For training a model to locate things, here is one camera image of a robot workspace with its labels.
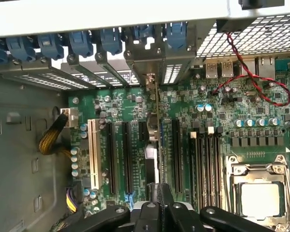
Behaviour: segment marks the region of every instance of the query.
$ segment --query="red wire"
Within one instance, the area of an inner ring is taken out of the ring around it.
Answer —
[[[227,33],[227,42],[229,43],[229,45],[232,47],[233,52],[236,54],[237,59],[240,61],[240,63],[243,66],[243,69],[246,71],[247,75],[239,75],[233,78],[230,78],[229,80],[227,80],[226,82],[224,82],[223,84],[220,84],[218,86],[218,88],[216,88],[213,91],[213,94],[217,93],[219,91],[219,89],[221,89],[224,85],[230,83],[231,81],[237,80],[239,78],[243,78],[243,77],[249,77],[252,81],[253,86],[256,88],[257,92],[259,93],[260,97],[264,100],[266,100],[268,103],[273,104],[275,106],[286,106],[290,104],[290,91],[288,90],[287,86],[281,82],[278,82],[272,78],[264,78],[264,77],[260,77],[258,75],[254,75],[251,73],[251,71],[249,70],[248,66],[244,63],[242,56],[239,54],[236,46],[234,45],[234,41],[233,38],[231,37],[231,33]],[[281,86],[284,91],[287,93],[288,95],[288,101],[285,103],[277,103],[275,101],[272,101],[270,98],[268,98],[262,91],[262,89],[260,88],[260,86],[258,85],[258,83],[256,82],[255,78],[257,79],[261,79],[263,81],[268,81],[268,82],[274,82],[275,84]]]

